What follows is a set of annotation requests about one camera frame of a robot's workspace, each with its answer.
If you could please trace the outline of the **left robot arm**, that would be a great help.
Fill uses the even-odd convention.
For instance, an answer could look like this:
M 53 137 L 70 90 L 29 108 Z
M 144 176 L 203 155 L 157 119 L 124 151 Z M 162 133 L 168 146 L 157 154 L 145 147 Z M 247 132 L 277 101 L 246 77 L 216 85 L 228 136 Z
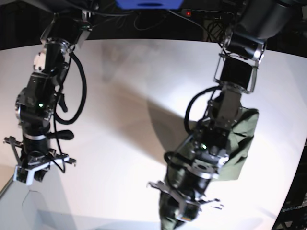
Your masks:
M 163 181 L 151 182 L 160 191 L 161 228 L 173 230 L 197 218 L 203 206 L 220 209 L 217 198 L 205 192 L 214 181 L 238 179 L 254 139 L 259 118 L 255 108 L 241 104 L 243 94 L 254 92 L 257 72 L 269 38 L 277 35 L 304 0 L 248 0 L 225 31 L 216 86 L 199 93 L 211 96 L 203 117 L 189 125 L 192 103 L 184 118 L 187 137 L 164 154 Z

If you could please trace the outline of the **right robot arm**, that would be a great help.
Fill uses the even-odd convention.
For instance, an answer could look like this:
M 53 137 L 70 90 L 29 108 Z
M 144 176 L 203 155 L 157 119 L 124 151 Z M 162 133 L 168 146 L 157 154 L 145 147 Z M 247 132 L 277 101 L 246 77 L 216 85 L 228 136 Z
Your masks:
M 16 99 L 15 112 L 22 128 L 23 140 L 19 142 L 14 137 L 4 139 L 17 160 L 13 180 L 26 185 L 42 181 L 51 165 L 65 171 L 66 164 L 76 163 L 61 149 L 52 149 L 50 146 L 52 139 L 71 140 L 74 134 L 70 130 L 51 132 L 50 129 L 55 128 L 60 121 L 56 109 L 60 107 L 64 112 L 68 110 L 62 91 L 72 61 L 81 75 L 82 97 L 74 118 L 65 121 L 65 124 L 74 123 L 84 108 L 87 83 L 74 49 L 92 31 L 91 18 L 99 8 L 95 0 L 31 0 L 29 4 L 53 13 L 54 18 L 41 36 L 43 49 L 34 59 L 28 84 Z

